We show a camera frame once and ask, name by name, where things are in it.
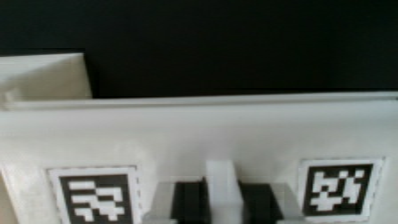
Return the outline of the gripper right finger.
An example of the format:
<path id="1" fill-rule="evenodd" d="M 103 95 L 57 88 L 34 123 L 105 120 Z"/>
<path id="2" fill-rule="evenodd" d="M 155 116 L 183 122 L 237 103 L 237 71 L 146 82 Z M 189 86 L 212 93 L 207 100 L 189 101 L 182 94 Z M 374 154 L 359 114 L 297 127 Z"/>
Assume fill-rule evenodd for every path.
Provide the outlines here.
<path id="1" fill-rule="evenodd" d="M 244 224 L 278 224 L 283 219 L 281 208 L 270 185 L 240 183 L 244 198 Z"/>

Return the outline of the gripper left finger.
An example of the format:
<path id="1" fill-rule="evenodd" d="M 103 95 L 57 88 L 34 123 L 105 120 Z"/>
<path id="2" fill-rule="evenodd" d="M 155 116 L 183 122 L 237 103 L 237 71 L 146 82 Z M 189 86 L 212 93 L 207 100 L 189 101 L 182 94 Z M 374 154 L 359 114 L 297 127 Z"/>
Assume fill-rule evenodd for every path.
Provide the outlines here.
<path id="1" fill-rule="evenodd" d="M 210 224 L 212 212 L 207 180 L 176 183 L 171 218 L 178 224 Z"/>

